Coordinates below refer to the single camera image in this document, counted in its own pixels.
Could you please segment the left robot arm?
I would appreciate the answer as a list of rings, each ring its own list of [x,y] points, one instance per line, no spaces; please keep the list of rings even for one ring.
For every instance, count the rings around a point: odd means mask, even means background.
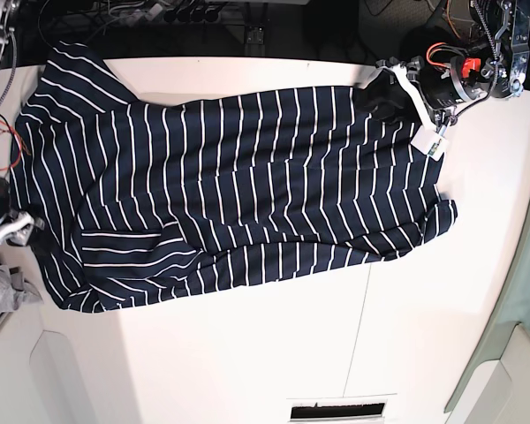
[[[365,112],[442,130],[490,98],[524,90],[530,58],[530,1],[469,1],[470,22],[455,27],[451,2],[440,1],[423,26],[401,42],[399,56],[379,59],[358,92]]]

